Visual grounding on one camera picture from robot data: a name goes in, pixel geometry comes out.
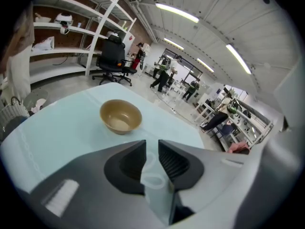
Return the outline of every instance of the helmet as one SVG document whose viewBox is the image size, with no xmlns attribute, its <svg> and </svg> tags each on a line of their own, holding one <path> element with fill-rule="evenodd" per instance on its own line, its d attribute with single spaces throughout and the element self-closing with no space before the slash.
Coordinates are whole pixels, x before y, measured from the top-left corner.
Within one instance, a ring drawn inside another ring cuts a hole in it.
<svg viewBox="0 0 305 229">
<path fill-rule="evenodd" d="M 62 25 L 61 34 L 67 34 L 69 32 L 68 27 L 73 24 L 72 15 L 69 13 L 60 13 L 56 16 L 54 23 Z"/>
</svg>

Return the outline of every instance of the table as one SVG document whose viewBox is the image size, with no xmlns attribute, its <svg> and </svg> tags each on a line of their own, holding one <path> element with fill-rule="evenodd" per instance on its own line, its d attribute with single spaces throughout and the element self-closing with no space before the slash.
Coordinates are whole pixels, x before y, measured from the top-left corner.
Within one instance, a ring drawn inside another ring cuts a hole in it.
<svg viewBox="0 0 305 229">
<path fill-rule="evenodd" d="M 111 132 L 101 121 L 100 106 L 110 99 L 131 102 L 142 113 L 142 124 L 126 135 Z M 14 184 L 26 192 L 74 158 L 111 146 L 145 139 L 147 161 L 142 170 L 146 199 L 168 223 L 172 196 L 168 177 L 158 159 L 158 140 L 203 148 L 192 126 L 118 83 L 108 83 L 45 107 L 18 126 L 0 147 L 3 163 Z"/>
<path fill-rule="evenodd" d="M 203 103 L 204 106 L 205 106 L 205 109 L 196 117 L 195 119 L 195 122 L 201 117 L 204 115 L 204 113 L 207 111 L 207 110 L 210 110 L 210 113 L 204 118 L 203 121 L 205 121 L 211 114 L 215 114 L 215 110 L 213 108 L 211 108 L 207 103 Z"/>
<path fill-rule="evenodd" d="M 179 91 L 179 95 L 176 97 L 180 98 L 181 94 L 185 93 L 185 86 L 183 86 L 182 84 L 180 84 L 178 81 L 174 80 L 174 82 L 172 83 L 172 85 L 170 86 L 170 89 L 166 92 L 166 95 L 168 95 L 168 93 L 173 90 L 174 92 L 178 92 Z"/>
</svg>

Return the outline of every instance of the wicker basket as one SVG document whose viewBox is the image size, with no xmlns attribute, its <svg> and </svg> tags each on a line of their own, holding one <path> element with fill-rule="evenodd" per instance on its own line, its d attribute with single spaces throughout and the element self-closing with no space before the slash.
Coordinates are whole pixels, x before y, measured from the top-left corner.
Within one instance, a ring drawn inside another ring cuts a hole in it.
<svg viewBox="0 0 305 229">
<path fill-rule="evenodd" d="M 4 133 L 7 132 L 6 127 L 8 123 L 13 121 L 16 117 L 23 116 L 25 118 L 28 118 L 29 112 L 27 109 L 24 107 L 24 105 L 19 101 L 17 97 L 12 97 L 11 98 L 11 104 L 8 104 L 5 106 L 0 113 L 0 140 L 3 140 Z M 25 118 L 19 118 L 17 123 L 14 123 L 15 127 L 17 127 Z"/>
</svg>

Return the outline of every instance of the pipe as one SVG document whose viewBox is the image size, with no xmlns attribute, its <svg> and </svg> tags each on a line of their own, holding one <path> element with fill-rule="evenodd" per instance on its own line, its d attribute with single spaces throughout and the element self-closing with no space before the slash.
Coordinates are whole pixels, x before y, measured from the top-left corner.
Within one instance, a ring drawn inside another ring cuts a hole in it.
<svg viewBox="0 0 305 229">
<path fill-rule="evenodd" d="M 144 21 L 144 24 L 145 24 L 144 26 L 147 28 L 147 31 L 151 34 L 152 40 L 155 43 L 157 43 L 157 39 L 156 39 L 156 37 L 155 37 L 155 35 L 153 33 L 153 30 L 150 27 L 149 22 L 147 21 L 145 15 L 143 14 L 143 12 L 142 12 L 142 10 L 141 10 L 141 8 L 139 6 L 139 2 L 138 1 L 136 2 L 136 6 L 135 7 L 136 7 L 136 10 L 138 11 L 138 13 L 140 14 L 140 18 Z"/>
<path fill-rule="evenodd" d="M 138 11 L 138 9 L 136 9 L 128 0 L 124 0 L 124 1 L 129 5 L 129 7 L 132 9 L 132 11 L 133 11 L 136 15 L 138 15 L 140 22 L 142 23 L 142 25 L 143 25 L 144 28 L 146 29 L 146 31 L 147 31 L 147 33 L 149 34 L 150 38 L 151 38 L 155 43 L 157 43 L 157 39 L 156 39 L 156 37 L 155 37 L 155 35 L 154 35 L 154 33 L 153 33 L 153 30 L 152 30 L 152 28 L 150 27 L 148 21 L 146 20 L 146 18 L 145 18 L 145 16 L 144 16 L 142 10 L 140 9 L 140 7 L 139 7 L 139 10 L 141 11 L 141 13 L 140 13 L 140 12 Z"/>
</svg>

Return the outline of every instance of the pink object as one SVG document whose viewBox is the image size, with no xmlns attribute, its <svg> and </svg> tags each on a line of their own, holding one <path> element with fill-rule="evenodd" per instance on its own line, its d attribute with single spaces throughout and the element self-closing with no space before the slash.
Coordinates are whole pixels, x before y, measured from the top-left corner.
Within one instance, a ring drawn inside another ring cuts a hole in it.
<svg viewBox="0 0 305 229">
<path fill-rule="evenodd" d="M 239 151 L 242 151 L 246 148 L 249 149 L 249 146 L 246 141 L 242 141 L 240 143 L 232 143 L 227 153 L 238 153 Z"/>
</svg>

